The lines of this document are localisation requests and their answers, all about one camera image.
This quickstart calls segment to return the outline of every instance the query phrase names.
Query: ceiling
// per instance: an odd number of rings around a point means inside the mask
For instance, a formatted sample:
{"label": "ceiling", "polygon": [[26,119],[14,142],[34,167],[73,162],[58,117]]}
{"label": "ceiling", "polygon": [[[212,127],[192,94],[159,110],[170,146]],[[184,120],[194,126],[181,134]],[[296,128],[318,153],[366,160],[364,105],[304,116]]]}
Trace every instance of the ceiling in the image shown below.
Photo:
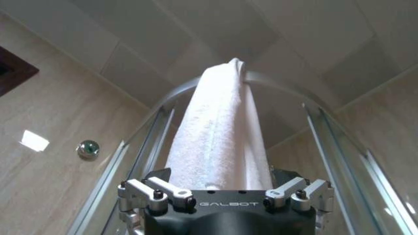
{"label": "ceiling", "polygon": [[[418,62],[416,0],[0,0],[0,8],[150,107],[234,57],[333,108]],[[269,148],[306,117],[297,98],[253,92]]]}

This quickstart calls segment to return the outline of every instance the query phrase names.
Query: screw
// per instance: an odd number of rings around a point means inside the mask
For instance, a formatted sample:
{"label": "screw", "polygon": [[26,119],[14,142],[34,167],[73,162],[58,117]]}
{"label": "screw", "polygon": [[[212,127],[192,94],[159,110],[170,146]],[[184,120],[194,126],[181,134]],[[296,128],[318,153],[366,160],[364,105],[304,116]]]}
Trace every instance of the screw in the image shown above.
{"label": "screw", "polygon": [[297,197],[298,197],[300,199],[306,199],[306,191],[300,189],[300,190],[297,191]]}
{"label": "screw", "polygon": [[274,209],[274,199],[272,197],[266,197],[264,199],[264,205],[265,205],[268,210]]}
{"label": "screw", "polygon": [[189,197],[186,199],[186,210],[193,210],[196,208],[197,205],[197,199],[194,197]]}
{"label": "screw", "polygon": [[162,199],[165,196],[165,193],[162,190],[157,189],[154,190],[154,199]]}

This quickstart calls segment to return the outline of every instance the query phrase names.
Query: tiled wall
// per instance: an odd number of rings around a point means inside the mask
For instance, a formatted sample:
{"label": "tiled wall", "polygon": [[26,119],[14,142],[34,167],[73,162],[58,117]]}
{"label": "tiled wall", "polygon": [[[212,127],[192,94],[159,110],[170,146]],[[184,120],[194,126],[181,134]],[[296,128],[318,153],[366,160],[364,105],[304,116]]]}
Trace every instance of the tiled wall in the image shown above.
{"label": "tiled wall", "polygon": [[[372,149],[416,218],[418,217],[417,100],[418,66],[338,112],[341,123]],[[304,177],[329,178],[310,131],[274,146],[269,150],[269,160],[277,168],[296,170]],[[344,218],[341,214],[337,215],[333,220],[340,223]]]}
{"label": "tiled wall", "polygon": [[[0,234],[66,234],[149,109],[3,14],[0,46],[41,69],[0,97]],[[26,131],[50,141],[45,151],[23,145]],[[93,162],[75,152],[86,139],[101,144]]]}

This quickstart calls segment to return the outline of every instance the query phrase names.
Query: beige tile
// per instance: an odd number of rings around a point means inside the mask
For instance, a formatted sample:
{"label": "beige tile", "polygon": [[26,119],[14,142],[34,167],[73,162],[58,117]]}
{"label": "beige tile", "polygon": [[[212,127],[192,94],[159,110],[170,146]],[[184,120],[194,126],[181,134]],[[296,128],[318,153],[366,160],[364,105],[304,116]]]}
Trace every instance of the beige tile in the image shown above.
{"label": "beige tile", "polygon": [[[0,97],[0,234],[66,234],[147,108],[6,17],[0,29],[0,46],[41,69]],[[45,151],[21,144],[26,130]],[[86,139],[101,144],[93,162],[75,152]]]}

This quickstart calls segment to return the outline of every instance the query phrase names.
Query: towel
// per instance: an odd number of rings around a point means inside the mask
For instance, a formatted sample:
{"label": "towel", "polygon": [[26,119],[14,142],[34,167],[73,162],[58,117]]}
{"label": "towel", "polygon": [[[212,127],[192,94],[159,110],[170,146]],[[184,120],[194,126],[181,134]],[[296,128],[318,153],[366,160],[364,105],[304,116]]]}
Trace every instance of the towel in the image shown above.
{"label": "towel", "polygon": [[209,68],[175,135],[166,167],[189,189],[270,189],[272,178],[244,62]]}

